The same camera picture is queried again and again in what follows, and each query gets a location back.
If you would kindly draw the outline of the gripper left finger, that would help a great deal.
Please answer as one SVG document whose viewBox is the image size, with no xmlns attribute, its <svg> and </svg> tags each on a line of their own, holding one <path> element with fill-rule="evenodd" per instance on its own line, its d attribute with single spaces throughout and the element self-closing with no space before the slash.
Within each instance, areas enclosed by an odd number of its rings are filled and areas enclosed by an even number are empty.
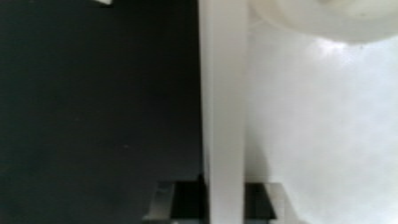
<svg viewBox="0 0 398 224">
<path fill-rule="evenodd" d="M 204 224 L 204 186 L 199 182 L 156 184 L 142 224 Z"/>
</svg>

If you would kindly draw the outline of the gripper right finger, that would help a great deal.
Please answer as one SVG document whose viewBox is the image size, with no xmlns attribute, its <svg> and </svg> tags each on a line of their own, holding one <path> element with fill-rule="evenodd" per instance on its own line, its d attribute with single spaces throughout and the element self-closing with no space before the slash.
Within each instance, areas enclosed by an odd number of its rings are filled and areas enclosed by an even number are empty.
<svg viewBox="0 0 398 224">
<path fill-rule="evenodd" d="M 297 224 L 297 215 L 279 183 L 245 184 L 244 224 Z"/>
</svg>

